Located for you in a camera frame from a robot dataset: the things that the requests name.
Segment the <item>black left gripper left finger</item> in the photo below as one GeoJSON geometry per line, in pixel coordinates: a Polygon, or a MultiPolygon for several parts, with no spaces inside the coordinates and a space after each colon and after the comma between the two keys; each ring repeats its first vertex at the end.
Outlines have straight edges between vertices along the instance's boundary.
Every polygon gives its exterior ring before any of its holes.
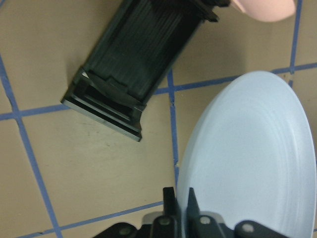
{"type": "Polygon", "coordinates": [[[175,192],[173,187],[163,188],[163,214],[165,216],[178,216],[178,202],[175,197],[175,192]]]}

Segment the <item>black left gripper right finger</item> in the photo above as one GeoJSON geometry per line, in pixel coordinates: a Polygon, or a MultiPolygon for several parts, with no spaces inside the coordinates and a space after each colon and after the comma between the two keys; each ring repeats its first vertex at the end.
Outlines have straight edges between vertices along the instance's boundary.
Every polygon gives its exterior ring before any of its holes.
{"type": "Polygon", "coordinates": [[[188,205],[186,213],[187,216],[198,216],[200,214],[200,209],[196,199],[195,191],[192,187],[189,188],[188,205]]]}

